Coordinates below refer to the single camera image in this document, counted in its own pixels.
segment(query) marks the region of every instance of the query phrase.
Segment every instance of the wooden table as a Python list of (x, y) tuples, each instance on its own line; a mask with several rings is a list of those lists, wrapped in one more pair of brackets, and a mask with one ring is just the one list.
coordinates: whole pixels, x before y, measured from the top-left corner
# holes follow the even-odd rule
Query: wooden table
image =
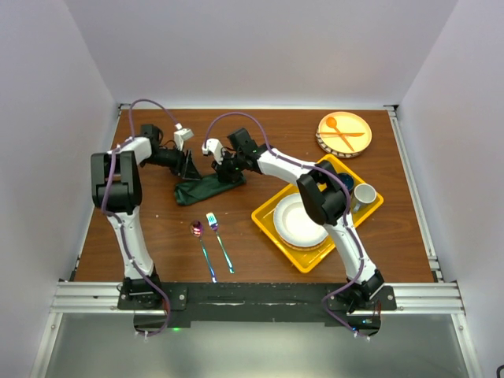
[[(202, 175), (213, 172), (212, 158), (203, 157), (201, 145), (209, 123), (222, 109), (181, 109), (174, 115), (195, 137), (192, 148), (195, 164)], [(270, 143), (293, 157), (317, 161), (325, 152), (317, 145), (315, 130), (328, 110), (247, 110), (265, 127)], [(372, 129), (372, 143), (359, 157), (345, 160), (365, 181), (385, 198), (385, 203), (362, 225), (358, 234), (368, 255), (381, 270), (387, 282), (432, 282), (432, 274), (422, 242), (410, 191), (403, 172), (395, 137), (386, 111), (352, 111), (364, 118)], [(156, 124), (171, 139), (172, 122), (161, 110), (135, 110), (137, 131), (141, 124)], [(227, 142), (226, 136), (246, 127), (261, 144), (257, 126), (245, 117), (227, 117), (214, 127), (211, 137)], [(114, 145), (129, 136), (128, 112), (123, 112)], [(235, 266), (229, 273), (215, 235), (207, 231), (204, 240), (216, 270), (223, 282), (344, 282), (343, 263), (333, 250), (312, 272), (300, 273), (288, 259), (259, 231), (250, 215), (286, 183), (271, 176), (245, 172), (247, 183), (193, 206), (175, 202), (173, 189), (179, 179), (168, 169), (149, 165), (140, 169), (143, 203), (140, 218), (146, 245), (157, 272), (165, 281), (210, 281), (199, 241), (189, 233), (189, 224), (198, 219), (206, 223), (205, 214), (217, 215), (220, 235)], [(78, 281), (122, 281), (123, 262), (113, 229), (107, 219), (95, 210), (83, 247)]]

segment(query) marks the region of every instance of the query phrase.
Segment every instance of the white plate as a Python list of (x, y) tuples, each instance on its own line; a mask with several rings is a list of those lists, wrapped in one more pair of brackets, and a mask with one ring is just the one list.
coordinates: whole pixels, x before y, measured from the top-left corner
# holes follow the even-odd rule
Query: white plate
[(288, 195), (278, 202), (273, 223), (283, 240), (301, 248), (316, 246), (328, 236), (322, 226), (308, 217), (299, 193)]

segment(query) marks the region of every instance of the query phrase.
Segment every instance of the yellow tray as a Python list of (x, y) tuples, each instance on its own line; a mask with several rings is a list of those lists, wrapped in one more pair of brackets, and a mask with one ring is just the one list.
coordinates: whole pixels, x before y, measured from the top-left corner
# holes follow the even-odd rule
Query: yellow tray
[[(346, 165), (344, 165), (337, 157), (332, 154), (325, 155), (318, 162), (328, 160), (335, 168), (337, 173), (346, 172), (354, 178), (354, 186), (364, 183), (364, 180), (353, 173)], [(335, 244), (331, 238), (327, 238), (318, 248), (314, 250), (295, 250), (286, 244), (278, 235), (273, 224), (273, 213), (276, 205), (282, 198), (298, 193), (298, 188), (294, 185), (287, 185), (284, 189), (272, 196), (268, 201), (259, 206), (252, 212), (252, 221), (275, 243), (275, 245), (287, 256), (287, 258), (299, 269), (299, 272), (307, 273), (319, 264), (329, 252), (331, 252)], [(359, 211), (353, 214), (354, 225), (357, 227), (367, 217), (376, 211), (384, 203), (384, 197), (376, 194), (376, 200), (370, 206), (362, 207)]]

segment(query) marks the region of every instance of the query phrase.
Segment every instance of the green towel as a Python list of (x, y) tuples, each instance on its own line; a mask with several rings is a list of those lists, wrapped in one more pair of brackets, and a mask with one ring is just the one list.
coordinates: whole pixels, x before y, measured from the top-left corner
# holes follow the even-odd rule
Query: green towel
[(245, 176), (242, 175), (241, 179), (236, 183), (221, 183), (217, 179), (217, 174), (208, 175), (198, 181), (186, 181), (178, 183), (175, 186), (175, 199), (176, 203), (181, 206), (189, 206), (196, 202), (203, 201), (214, 195), (218, 195), (225, 191), (238, 187), (244, 184)]

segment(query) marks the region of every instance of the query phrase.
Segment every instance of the white wall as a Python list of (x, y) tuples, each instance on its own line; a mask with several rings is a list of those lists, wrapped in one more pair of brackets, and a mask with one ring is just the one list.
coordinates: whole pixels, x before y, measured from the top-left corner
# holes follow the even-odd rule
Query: white wall
[(456, 0), (66, 0), (118, 102), (382, 106)]
[(504, 364), (504, 3), (460, 0), (399, 107), (441, 268), (485, 375)]
[(61, 0), (1, 1), (0, 25), (0, 376), (17, 378), (75, 262), (114, 102)]

